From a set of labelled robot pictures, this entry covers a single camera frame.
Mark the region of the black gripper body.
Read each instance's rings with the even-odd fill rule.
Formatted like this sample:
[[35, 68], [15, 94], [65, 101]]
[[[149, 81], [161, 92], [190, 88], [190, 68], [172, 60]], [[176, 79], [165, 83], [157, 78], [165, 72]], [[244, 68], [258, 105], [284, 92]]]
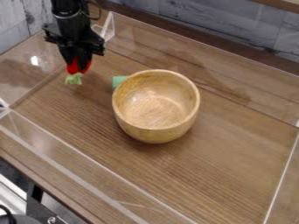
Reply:
[[92, 31], [87, 15], [79, 11], [69, 16], [55, 14], [55, 18], [55, 22], [43, 25], [45, 40], [57, 46], [75, 46], [76, 51], [85, 48], [93, 54], [104, 55], [105, 40]]

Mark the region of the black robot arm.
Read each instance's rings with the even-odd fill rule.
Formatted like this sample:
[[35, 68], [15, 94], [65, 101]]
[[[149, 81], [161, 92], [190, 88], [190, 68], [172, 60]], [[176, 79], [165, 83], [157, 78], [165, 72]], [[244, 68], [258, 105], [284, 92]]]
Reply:
[[43, 25], [44, 39], [59, 47], [68, 74], [84, 74], [92, 56], [105, 51], [105, 40], [91, 28], [101, 18], [99, 0], [51, 0], [51, 13], [55, 21]]

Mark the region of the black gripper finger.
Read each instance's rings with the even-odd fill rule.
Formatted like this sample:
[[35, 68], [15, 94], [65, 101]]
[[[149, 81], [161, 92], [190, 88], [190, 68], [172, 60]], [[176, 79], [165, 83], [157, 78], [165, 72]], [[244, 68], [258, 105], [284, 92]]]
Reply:
[[80, 48], [77, 51], [77, 65], [79, 71], [84, 74], [89, 70], [92, 61], [92, 51], [85, 48]]
[[59, 45], [61, 57], [69, 65], [76, 56], [76, 47], [73, 45]]

